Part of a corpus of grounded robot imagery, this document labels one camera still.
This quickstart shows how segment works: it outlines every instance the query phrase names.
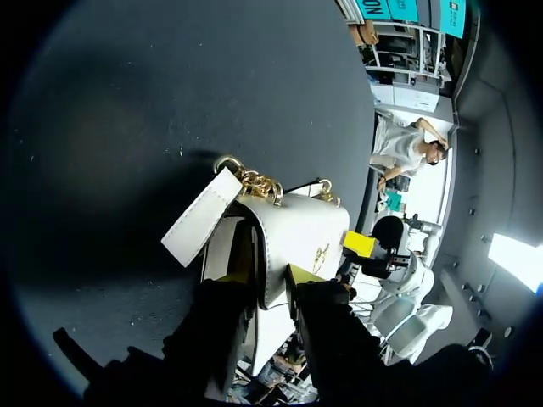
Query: bright light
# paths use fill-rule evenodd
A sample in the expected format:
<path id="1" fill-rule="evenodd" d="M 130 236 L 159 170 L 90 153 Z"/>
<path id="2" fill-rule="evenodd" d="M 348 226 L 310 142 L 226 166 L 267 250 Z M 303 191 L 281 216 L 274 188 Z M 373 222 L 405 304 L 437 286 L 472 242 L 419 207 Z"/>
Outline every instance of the bright light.
<path id="1" fill-rule="evenodd" d="M 489 259 L 513 274 L 534 293 L 543 282 L 543 246 L 534 248 L 510 237 L 494 234 Z"/>

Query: teal sign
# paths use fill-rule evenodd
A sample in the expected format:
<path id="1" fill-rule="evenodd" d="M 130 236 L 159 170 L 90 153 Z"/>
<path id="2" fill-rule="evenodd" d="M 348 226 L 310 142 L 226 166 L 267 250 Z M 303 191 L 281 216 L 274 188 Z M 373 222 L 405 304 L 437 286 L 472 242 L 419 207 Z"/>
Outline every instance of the teal sign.
<path id="1" fill-rule="evenodd" d="M 389 5 L 386 0 L 356 0 L 365 19 L 390 20 Z"/>
<path id="2" fill-rule="evenodd" d="M 462 38 L 466 22 L 466 0 L 441 0 L 439 29 L 446 34 Z"/>
<path id="3" fill-rule="evenodd" d="M 387 199 L 387 206 L 394 212 L 400 212 L 401 195 L 396 192 L 387 192 L 389 195 Z"/>
<path id="4" fill-rule="evenodd" d="M 418 22 L 417 0 L 388 0 L 388 4 L 393 19 Z"/>
<path id="5" fill-rule="evenodd" d="M 356 3 L 365 19 L 418 22 L 417 0 L 356 0 Z"/>

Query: dark gray table surface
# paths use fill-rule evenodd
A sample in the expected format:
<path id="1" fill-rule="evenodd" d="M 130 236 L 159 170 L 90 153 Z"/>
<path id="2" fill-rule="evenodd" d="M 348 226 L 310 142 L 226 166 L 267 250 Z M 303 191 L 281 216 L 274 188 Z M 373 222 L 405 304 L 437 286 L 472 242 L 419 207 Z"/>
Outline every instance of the dark gray table surface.
<path id="1" fill-rule="evenodd" d="M 199 271 L 160 238 L 213 157 L 286 188 L 329 178 L 354 226 L 373 129 L 333 0 L 81 1 L 9 120 L 4 258 L 29 329 L 78 392 L 55 329 L 106 363 L 128 345 L 160 355 L 187 312 Z"/>

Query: dark hair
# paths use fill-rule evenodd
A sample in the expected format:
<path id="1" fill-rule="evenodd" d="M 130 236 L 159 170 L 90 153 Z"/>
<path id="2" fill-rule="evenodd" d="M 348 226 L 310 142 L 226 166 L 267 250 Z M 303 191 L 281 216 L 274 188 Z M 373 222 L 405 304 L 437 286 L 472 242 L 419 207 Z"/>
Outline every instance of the dark hair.
<path id="1" fill-rule="evenodd" d="M 436 145 L 438 146 L 438 151 L 441 152 L 441 159 L 446 159 L 447 158 L 447 155 L 449 155 L 447 153 L 447 150 L 445 150 L 445 147 L 443 147 L 443 144 L 441 144 L 440 142 L 438 142 L 437 140 L 433 140 L 432 142 L 430 142 L 430 145 Z"/>

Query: white cabinet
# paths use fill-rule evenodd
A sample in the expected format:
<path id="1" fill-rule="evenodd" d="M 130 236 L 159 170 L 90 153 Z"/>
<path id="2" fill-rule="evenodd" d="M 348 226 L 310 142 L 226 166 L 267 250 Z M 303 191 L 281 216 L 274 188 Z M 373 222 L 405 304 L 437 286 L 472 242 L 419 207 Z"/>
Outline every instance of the white cabinet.
<path id="1" fill-rule="evenodd" d="M 370 87 L 376 105 L 389 104 L 433 113 L 439 101 L 439 90 L 436 86 L 372 83 Z"/>
<path id="2" fill-rule="evenodd" d="M 433 113 L 438 105 L 439 91 L 436 87 L 395 84 L 393 88 L 396 106 Z"/>
<path id="3" fill-rule="evenodd" d="M 394 104 L 394 87 L 392 85 L 370 84 L 375 104 Z"/>

